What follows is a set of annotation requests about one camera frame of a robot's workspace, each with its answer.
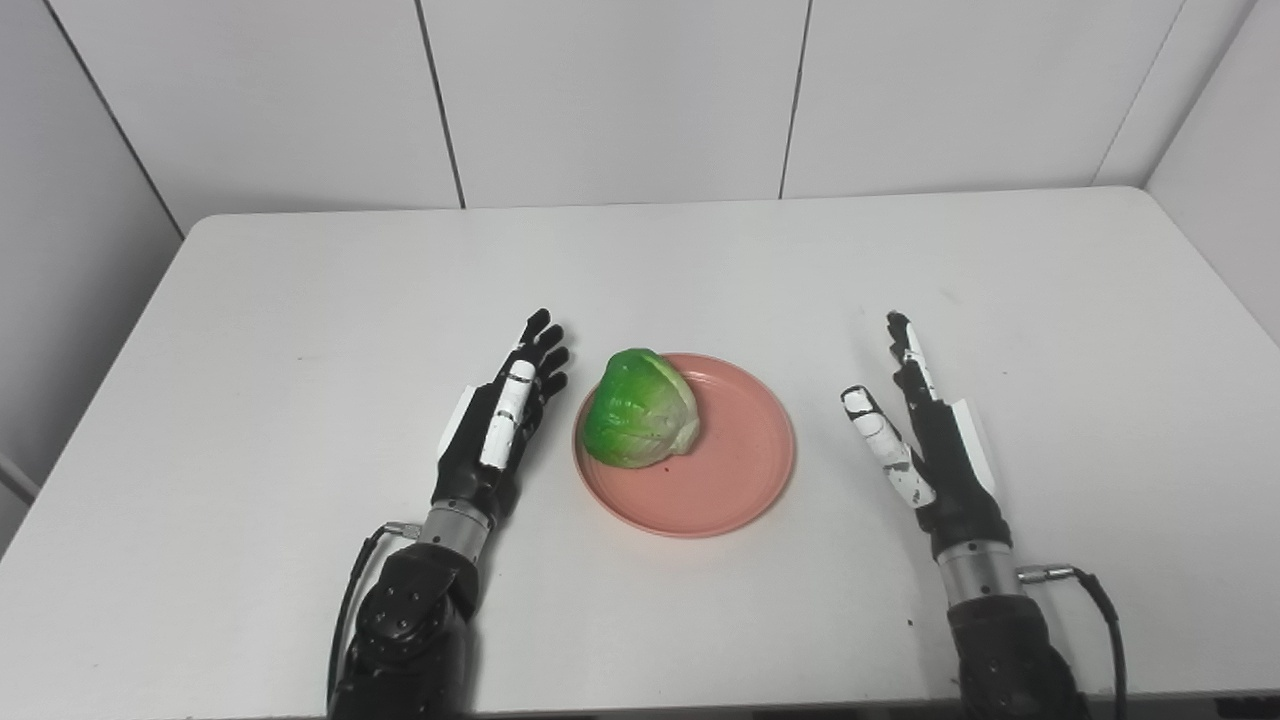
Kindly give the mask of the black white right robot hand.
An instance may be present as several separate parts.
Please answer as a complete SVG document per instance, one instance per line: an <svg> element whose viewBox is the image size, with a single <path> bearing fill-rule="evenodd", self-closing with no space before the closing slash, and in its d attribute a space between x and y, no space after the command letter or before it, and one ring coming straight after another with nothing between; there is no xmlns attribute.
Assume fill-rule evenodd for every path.
<svg viewBox="0 0 1280 720"><path fill-rule="evenodd" d="M989 461L970 407L938 391L910 319L887 315L890 352L916 438L910 445L864 386L841 395L850 421L881 464L890 484L914 511L934 556L952 547L996 543L1012 547L1012 534L993 492Z"/></svg>

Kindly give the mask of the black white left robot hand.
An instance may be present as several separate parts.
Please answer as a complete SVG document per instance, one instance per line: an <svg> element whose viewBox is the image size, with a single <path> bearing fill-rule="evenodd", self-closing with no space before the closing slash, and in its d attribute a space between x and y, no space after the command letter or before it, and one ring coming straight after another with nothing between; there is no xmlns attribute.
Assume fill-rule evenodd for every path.
<svg viewBox="0 0 1280 720"><path fill-rule="evenodd" d="M552 397L567 386L564 328L541 307L488 383L463 393L436 462L434 503L467 506L489 525L504 521L518 500L515 479Z"/></svg>

